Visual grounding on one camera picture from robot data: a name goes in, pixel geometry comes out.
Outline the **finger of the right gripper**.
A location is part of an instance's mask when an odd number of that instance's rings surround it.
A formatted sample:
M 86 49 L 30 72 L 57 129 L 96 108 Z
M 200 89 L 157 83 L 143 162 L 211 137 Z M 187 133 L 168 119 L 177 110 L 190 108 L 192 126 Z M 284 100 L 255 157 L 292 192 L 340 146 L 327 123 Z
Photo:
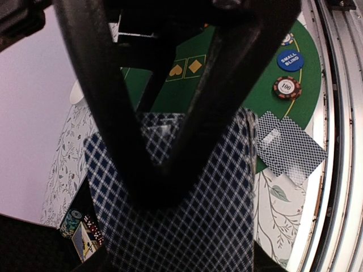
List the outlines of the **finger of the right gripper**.
M 216 30 L 188 112 L 161 166 L 163 204 L 176 204 L 191 190 L 300 11 L 300 1 L 204 1 L 201 20 Z

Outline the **dealt blue playing card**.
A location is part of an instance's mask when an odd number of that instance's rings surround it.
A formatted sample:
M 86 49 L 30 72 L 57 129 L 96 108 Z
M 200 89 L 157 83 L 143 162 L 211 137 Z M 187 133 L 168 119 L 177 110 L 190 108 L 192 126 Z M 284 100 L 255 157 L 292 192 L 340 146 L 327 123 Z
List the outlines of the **dealt blue playing card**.
M 280 119 L 262 141 L 257 140 L 256 151 L 257 172 L 268 168 L 276 177 L 285 174 L 296 186 L 302 185 L 327 157 L 327 152 L 289 117 Z

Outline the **blue small blind button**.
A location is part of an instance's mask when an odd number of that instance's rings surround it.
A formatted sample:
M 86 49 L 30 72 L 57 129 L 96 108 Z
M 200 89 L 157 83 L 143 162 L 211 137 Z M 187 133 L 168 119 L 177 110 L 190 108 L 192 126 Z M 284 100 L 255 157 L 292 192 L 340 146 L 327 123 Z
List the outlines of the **blue small blind button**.
M 296 72 L 303 68 L 303 55 L 296 50 L 284 50 L 277 56 L 277 65 L 284 71 Z

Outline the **blue playing card deck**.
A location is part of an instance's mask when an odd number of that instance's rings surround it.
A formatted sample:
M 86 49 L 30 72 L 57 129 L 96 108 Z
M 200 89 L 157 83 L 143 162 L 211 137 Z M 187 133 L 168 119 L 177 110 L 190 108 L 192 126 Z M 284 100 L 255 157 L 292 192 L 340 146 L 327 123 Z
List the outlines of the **blue playing card deck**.
M 236 112 L 176 207 L 139 211 L 99 133 L 84 140 L 108 271 L 252 271 L 257 116 Z

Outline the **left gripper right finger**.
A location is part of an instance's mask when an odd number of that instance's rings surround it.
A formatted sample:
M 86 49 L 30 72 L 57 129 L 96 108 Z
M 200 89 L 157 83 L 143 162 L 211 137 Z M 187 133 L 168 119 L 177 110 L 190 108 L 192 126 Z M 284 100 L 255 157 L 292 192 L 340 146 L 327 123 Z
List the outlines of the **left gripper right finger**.
M 254 241 L 254 269 L 253 272 L 286 272 L 279 264 L 274 262 L 263 248 Z

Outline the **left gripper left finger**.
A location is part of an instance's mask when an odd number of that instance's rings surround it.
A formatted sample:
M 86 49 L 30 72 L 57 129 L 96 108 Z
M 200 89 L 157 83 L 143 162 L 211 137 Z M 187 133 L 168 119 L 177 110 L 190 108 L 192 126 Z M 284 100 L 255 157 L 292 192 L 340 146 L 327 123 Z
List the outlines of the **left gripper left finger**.
M 110 256 L 106 247 L 101 246 L 89 259 L 75 268 L 75 272 L 107 272 L 112 271 Z

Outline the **white chip stack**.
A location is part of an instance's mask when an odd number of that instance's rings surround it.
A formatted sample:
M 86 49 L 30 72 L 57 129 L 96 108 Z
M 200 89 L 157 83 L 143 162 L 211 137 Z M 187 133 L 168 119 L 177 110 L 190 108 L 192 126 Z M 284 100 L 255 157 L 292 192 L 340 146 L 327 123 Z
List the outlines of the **white chip stack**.
M 281 42 L 282 46 L 288 46 L 290 44 L 292 44 L 294 42 L 294 35 L 293 33 L 289 32 L 285 38 L 283 39 L 283 41 Z

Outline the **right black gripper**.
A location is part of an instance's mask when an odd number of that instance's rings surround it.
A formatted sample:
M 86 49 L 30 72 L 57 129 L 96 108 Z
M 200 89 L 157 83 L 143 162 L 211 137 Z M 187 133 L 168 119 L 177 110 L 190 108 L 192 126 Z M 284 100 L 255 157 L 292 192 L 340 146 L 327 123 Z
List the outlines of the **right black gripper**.
M 151 161 L 121 69 L 153 73 L 138 106 L 148 111 L 177 48 L 215 22 L 215 2 L 1 1 L 1 51 L 41 31 L 51 6 L 88 107 L 128 192 L 143 207 L 175 206 L 182 191 L 176 177 Z M 110 32 L 111 24 L 118 30 Z

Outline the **red chip stack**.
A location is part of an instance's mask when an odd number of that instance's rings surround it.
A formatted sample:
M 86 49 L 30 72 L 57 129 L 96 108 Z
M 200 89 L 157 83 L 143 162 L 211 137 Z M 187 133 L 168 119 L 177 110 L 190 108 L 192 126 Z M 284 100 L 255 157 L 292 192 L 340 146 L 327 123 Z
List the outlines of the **red chip stack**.
M 279 99 L 295 100 L 302 94 L 302 87 L 292 76 L 281 76 L 273 84 L 273 92 Z

